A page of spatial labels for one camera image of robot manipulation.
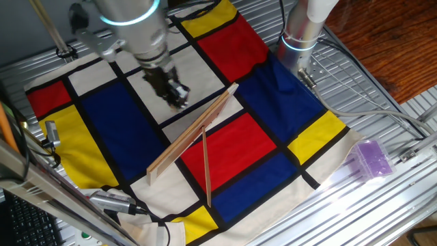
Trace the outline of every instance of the blue light ring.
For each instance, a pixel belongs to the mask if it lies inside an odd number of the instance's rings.
[[[111,21],[111,20],[107,19],[104,16],[101,16],[100,20],[102,20],[106,24],[115,25],[115,26],[133,25],[133,24],[136,24],[138,22],[144,21],[147,17],[151,16],[158,9],[158,6],[159,6],[159,0],[154,0],[152,6],[145,14],[143,14],[142,16],[140,16],[134,20],[130,20],[130,21],[115,22],[115,21]]]
[[[292,50],[295,50],[295,51],[309,51],[310,49],[314,48],[314,46],[317,44],[317,43],[315,43],[313,46],[311,46],[311,47],[309,47],[309,48],[306,48],[306,49],[299,49],[299,48],[294,48],[293,46],[289,45],[289,44],[284,40],[284,36],[282,36],[282,41],[284,42],[284,44],[285,44],[288,48],[290,48],[290,49],[292,49]]]

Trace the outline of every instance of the orange object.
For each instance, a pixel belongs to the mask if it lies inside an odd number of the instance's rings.
[[[3,104],[0,102],[0,127],[3,132],[3,136],[5,136],[6,143],[8,143],[15,151],[18,153],[18,146],[16,145],[14,135],[12,134],[11,126],[8,122],[8,117],[6,116],[5,109],[3,108]]]

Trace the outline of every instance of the keyboard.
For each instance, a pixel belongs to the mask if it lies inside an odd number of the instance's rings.
[[[56,218],[5,191],[0,204],[0,236],[11,246],[60,246]]]

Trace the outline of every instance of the yellow square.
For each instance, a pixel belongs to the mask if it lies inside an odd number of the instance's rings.
[[[100,188],[103,185],[117,186],[108,163],[97,147],[79,112],[74,105],[53,113],[40,121],[46,135],[45,121],[54,120],[61,145],[56,153],[68,176],[81,189]]]
[[[193,38],[196,38],[232,20],[236,14],[237,9],[232,3],[228,0],[222,0],[206,15],[194,20],[183,21],[182,26]]]
[[[184,222],[186,244],[189,244],[206,233],[219,228],[211,218],[211,215],[207,212],[205,206],[198,208],[187,217],[179,217],[172,222],[181,221]]]
[[[326,112],[291,142],[288,148],[303,165],[317,151],[337,136],[346,125],[331,111]]]

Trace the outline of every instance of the white cable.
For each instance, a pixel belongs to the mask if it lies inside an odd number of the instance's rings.
[[[363,115],[374,115],[374,114],[388,114],[388,115],[396,115],[401,118],[410,120],[411,122],[415,123],[417,126],[420,126],[421,128],[425,129],[429,134],[434,133],[434,131],[427,125],[425,125],[423,122],[418,121],[417,119],[414,119],[413,117],[396,112],[391,110],[373,110],[373,111],[366,111],[366,112],[353,112],[353,113],[346,113],[342,111],[338,111],[326,103],[326,101],[322,98],[322,95],[319,92],[319,89],[316,87],[313,87],[313,91],[315,92],[315,95],[319,98],[320,102],[330,111],[332,111],[336,115],[345,116],[345,117],[357,117],[357,116],[363,116]]]
[[[332,62],[334,62],[331,58],[329,58],[329,57],[326,57],[326,56],[324,56],[323,54],[321,54],[321,53],[319,53],[321,56],[323,56],[325,59],[329,59],[329,60],[331,60]],[[366,96],[363,96],[363,95],[361,95],[361,93],[359,93],[359,92],[357,92],[356,90],[354,90],[352,87],[350,87],[349,85],[347,85],[346,83],[343,83],[343,81],[341,81],[339,78],[337,78],[333,73],[331,73],[326,67],[324,67],[313,55],[311,55],[312,56],[312,58],[319,64],[319,66],[321,66],[323,69],[325,69],[325,71],[327,71],[327,73],[330,75],[330,76],[332,76],[332,77],[334,77],[334,79],[336,79],[338,82],[340,82],[340,84],[342,84],[343,86],[345,86],[345,87],[347,87],[347,88],[349,88],[350,90],[352,90],[355,94],[357,94],[357,95],[359,95],[362,99],[365,99],[365,100],[367,100],[369,103],[371,103],[371,104],[373,104],[373,105],[375,105],[375,106],[377,106],[377,107],[379,107],[380,109],[382,109],[382,110],[385,110],[385,108],[383,107],[383,106],[381,106],[381,105],[379,105],[378,103],[376,103],[376,102],[374,102],[374,101],[372,101],[372,100],[370,100],[370,99],[368,99]],[[366,94],[366,95],[368,95],[368,97],[370,97],[371,99],[373,99],[369,94],[367,94],[367,92],[363,89],[363,92]],[[408,129],[408,125],[406,124],[406,122],[404,122],[403,120],[401,120],[400,118],[396,118],[394,115],[392,115],[392,117],[393,117],[393,119],[395,120],[395,121],[398,121],[398,123],[399,124],[403,124],[404,125],[404,127],[405,127],[405,129],[406,129],[406,131],[408,131],[409,133],[411,133],[411,134],[413,134],[413,135],[416,135],[416,133],[412,133],[412,131],[411,130],[409,130]]]

